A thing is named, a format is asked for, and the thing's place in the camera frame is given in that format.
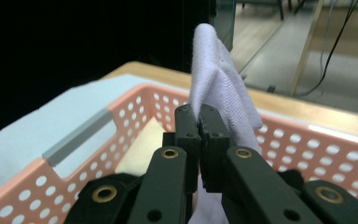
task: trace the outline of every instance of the cable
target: cable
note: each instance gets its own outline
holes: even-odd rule
[[[333,55],[333,53],[334,53],[334,50],[336,49],[336,46],[337,46],[337,44],[338,44],[339,39],[341,38],[341,35],[342,35],[342,33],[343,33],[344,29],[345,29],[345,26],[347,25],[347,22],[348,22],[349,18],[351,17],[352,12],[354,11],[354,9],[356,8],[356,6],[357,6],[357,4],[358,4],[358,0],[356,0],[355,4],[353,4],[353,2],[354,2],[354,0],[351,1],[350,7],[349,7],[349,9],[348,9],[347,16],[346,16],[345,21],[344,21],[344,24],[342,25],[341,30],[339,31],[339,34],[338,34],[338,36],[337,36],[337,38],[336,38],[336,41],[335,41],[335,43],[334,43],[334,45],[333,45],[333,47],[332,47],[332,49],[331,49],[331,51],[330,51],[330,53],[329,53],[329,55],[328,55],[326,65],[324,66],[324,73],[323,73],[323,75],[322,75],[322,78],[319,80],[318,84],[316,84],[316,85],[315,85],[312,89],[310,89],[309,91],[302,92],[302,93],[295,93],[294,96],[305,96],[305,95],[308,95],[308,94],[310,94],[311,92],[315,91],[315,90],[322,84],[322,82],[324,81],[324,79],[325,79],[325,77],[326,77],[327,67],[328,67],[328,65],[329,65],[329,63],[330,63],[331,57],[332,57],[332,55]]]
[[[326,37],[324,39],[324,47],[322,48],[321,58],[319,60],[319,65],[321,68],[321,75],[320,78],[324,75],[324,52],[327,48],[328,40],[330,39],[330,32],[331,32],[331,18],[333,16],[333,8],[337,4],[338,0],[332,0],[333,3],[330,3],[330,10],[328,12],[328,18],[327,18],[327,28],[326,28]]]

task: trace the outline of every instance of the brass screw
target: brass screw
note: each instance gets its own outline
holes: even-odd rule
[[[117,189],[113,186],[103,185],[94,190],[92,200],[96,203],[107,203],[117,195]]]
[[[179,152],[174,149],[167,149],[164,150],[162,153],[162,157],[166,159],[173,159],[179,155]]]
[[[329,187],[320,186],[315,190],[316,194],[323,200],[330,203],[343,203],[344,197],[338,191],[330,189]]]
[[[235,151],[238,157],[248,159],[252,157],[252,152],[249,149],[240,148]]]

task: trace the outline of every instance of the white towel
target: white towel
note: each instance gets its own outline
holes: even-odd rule
[[[196,119],[202,104],[219,110],[238,146],[260,152],[254,130],[262,126],[232,59],[215,29],[201,24],[194,34],[190,101]],[[207,193],[199,178],[198,202],[190,224],[228,224],[221,194]]]

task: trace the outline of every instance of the blue-gray surface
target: blue-gray surface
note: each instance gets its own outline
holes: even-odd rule
[[[64,92],[8,125],[0,131],[0,187],[101,109],[142,83],[168,86],[132,75],[94,81]],[[115,132],[114,122],[108,122],[54,170],[60,177],[68,176],[94,152],[90,147],[99,148]]]

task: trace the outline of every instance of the pink basket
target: pink basket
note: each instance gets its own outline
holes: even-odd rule
[[[0,223],[63,223],[89,180],[111,175],[122,156],[153,117],[174,132],[174,109],[188,94],[144,84],[107,107],[117,132],[70,176],[61,179],[37,159],[0,188]],[[255,133],[263,156],[275,170],[299,169],[304,177],[332,181],[358,198],[358,138],[261,113]]]

